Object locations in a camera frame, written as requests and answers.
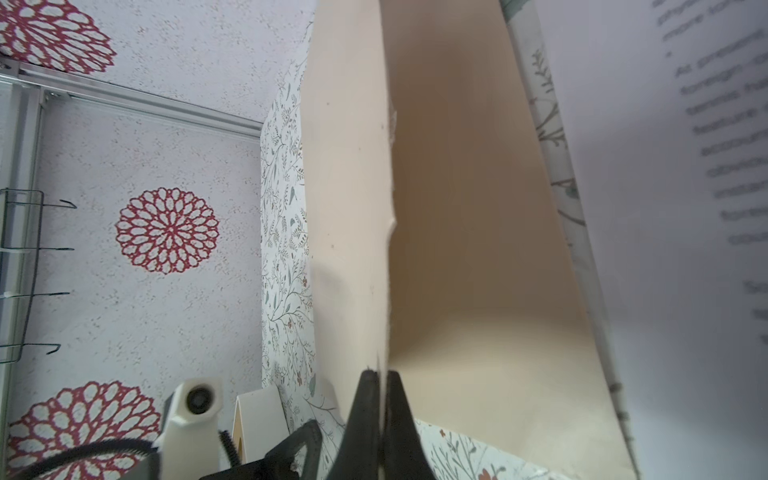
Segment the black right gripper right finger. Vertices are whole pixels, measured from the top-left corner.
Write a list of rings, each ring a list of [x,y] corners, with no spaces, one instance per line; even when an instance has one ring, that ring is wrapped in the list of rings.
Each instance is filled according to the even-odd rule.
[[[436,479],[424,453],[402,379],[393,370],[387,373],[386,379],[381,460],[384,479]]]

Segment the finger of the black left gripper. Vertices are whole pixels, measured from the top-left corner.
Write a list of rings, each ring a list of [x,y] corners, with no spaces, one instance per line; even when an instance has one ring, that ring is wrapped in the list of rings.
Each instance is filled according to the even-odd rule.
[[[309,420],[268,451],[260,460],[244,463],[226,431],[219,440],[230,468],[203,476],[203,480],[316,479],[322,450],[322,432],[316,420]]]

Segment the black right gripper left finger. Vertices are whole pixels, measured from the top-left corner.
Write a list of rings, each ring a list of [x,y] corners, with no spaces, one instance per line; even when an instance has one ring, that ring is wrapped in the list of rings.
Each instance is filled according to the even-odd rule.
[[[375,480],[379,477],[380,377],[361,373],[344,436],[328,480]]]

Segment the beige manila folder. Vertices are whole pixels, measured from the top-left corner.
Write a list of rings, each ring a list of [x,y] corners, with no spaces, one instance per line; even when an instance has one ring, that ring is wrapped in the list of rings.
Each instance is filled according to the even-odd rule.
[[[319,385],[573,479],[635,469],[495,1],[321,1],[301,84]]]

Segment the white printed text sheet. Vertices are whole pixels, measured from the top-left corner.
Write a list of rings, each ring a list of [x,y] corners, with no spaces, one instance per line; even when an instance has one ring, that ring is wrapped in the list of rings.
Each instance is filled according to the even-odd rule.
[[[645,479],[767,475],[767,5],[540,1]]]

